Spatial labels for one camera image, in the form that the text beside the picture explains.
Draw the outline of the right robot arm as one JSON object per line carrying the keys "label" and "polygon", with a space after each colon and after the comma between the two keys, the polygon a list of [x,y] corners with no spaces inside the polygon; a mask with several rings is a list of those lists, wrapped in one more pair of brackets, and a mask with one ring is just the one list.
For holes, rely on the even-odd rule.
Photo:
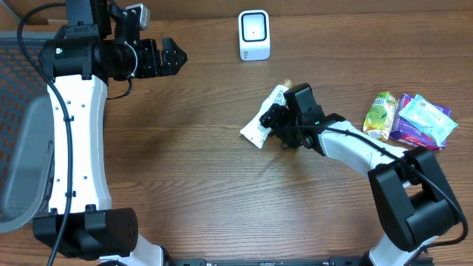
{"label": "right robot arm", "polygon": [[369,180],[384,236],[357,265],[416,265],[430,248],[462,242],[469,226],[435,155],[406,150],[357,130],[341,115],[326,115],[307,83],[269,97],[257,124],[282,141],[338,160]]}

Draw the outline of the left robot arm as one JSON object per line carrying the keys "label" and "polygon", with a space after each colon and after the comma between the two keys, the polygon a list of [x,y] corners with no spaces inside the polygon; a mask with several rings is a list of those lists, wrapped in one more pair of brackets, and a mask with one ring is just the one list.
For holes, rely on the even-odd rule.
{"label": "left robot arm", "polygon": [[66,1],[67,24],[48,40],[36,67],[52,104],[54,175],[46,216],[33,220],[53,254],[102,265],[170,265],[138,230],[131,208],[115,209],[106,182],[103,121],[110,80],[175,75],[187,60],[171,38],[142,39],[142,4]]}

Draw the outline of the white barcode scanner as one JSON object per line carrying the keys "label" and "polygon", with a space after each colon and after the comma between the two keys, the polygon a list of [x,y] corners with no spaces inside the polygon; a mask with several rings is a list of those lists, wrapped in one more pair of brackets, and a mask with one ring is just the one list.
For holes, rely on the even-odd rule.
{"label": "white barcode scanner", "polygon": [[243,61],[263,61],[270,57],[269,15],[264,10],[239,14],[239,54]]}

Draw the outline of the white tube with gold cap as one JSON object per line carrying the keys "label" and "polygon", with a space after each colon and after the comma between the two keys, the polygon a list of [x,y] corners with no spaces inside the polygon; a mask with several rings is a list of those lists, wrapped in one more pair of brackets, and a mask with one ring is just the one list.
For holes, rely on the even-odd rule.
{"label": "white tube with gold cap", "polygon": [[271,131],[270,128],[265,128],[259,119],[270,110],[273,104],[276,103],[280,106],[284,106],[286,104],[284,93],[293,86],[294,83],[290,79],[285,78],[281,80],[279,84],[274,87],[269,96],[267,96],[262,102],[258,113],[240,130],[240,134],[254,144],[258,149],[263,147],[263,144]]}

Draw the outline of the green yellow snack packet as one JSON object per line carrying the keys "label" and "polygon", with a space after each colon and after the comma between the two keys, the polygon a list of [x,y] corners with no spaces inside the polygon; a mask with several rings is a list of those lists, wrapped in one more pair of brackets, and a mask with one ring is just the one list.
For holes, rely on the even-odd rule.
{"label": "green yellow snack packet", "polygon": [[386,142],[392,130],[398,102],[390,92],[380,92],[373,101],[363,123],[362,131]]}

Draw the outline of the teal snack packet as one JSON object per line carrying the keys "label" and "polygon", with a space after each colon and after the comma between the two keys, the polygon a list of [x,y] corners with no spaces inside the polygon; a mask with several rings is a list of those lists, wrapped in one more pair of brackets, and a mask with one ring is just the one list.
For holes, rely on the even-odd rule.
{"label": "teal snack packet", "polygon": [[421,95],[416,95],[400,110],[400,117],[411,123],[421,133],[431,138],[437,146],[458,127],[448,115],[442,113]]}

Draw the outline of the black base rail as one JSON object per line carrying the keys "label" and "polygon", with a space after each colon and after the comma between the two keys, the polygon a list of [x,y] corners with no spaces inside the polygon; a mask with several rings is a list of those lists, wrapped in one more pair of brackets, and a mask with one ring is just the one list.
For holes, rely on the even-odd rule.
{"label": "black base rail", "polygon": [[359,266],[360,256],[335,256],[329,259],[296,259],[296,260],[214,260],[173,259],[178,266]]}

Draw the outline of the grey plastic mesh basket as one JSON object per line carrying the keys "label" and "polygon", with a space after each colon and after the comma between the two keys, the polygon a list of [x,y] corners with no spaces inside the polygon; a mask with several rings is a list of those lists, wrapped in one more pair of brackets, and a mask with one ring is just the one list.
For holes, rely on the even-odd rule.
{"label": "grey plastic mesh basket", "polygon": [[47,85],[1,33],[1,232],[47,213],[54,174],[53,117]]}

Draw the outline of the purple pad package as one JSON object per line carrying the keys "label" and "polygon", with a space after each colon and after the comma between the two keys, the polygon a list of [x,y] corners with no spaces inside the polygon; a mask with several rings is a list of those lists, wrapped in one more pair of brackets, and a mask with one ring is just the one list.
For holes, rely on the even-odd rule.
{"label": "purple pad package", "polygon": [[444,140],[440,145],[437,145],[432,138],[422,133],[419,129],[399,115],[399,112],[413,98],[414,96],[408,94],[402,94],[399,98],[389,138],[412,147],[424,146],[432,151],[446,148],[446,140]]}

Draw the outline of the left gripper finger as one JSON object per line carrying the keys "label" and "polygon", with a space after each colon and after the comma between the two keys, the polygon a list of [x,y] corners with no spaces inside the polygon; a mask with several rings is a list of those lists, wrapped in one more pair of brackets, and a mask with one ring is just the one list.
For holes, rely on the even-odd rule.
{"label": "left gripper finger", "polygon": [[187,58],[164,58],[162,60],[162,66],[160,70],[161,76],[176,75],[180,68],[187,62]]}
{"label": "left gripper finger", "polygon": [[170,38],[162,39],[162,58],[163,59],[187,59],[188,56],[184,50],[182,50],[175,41]]}

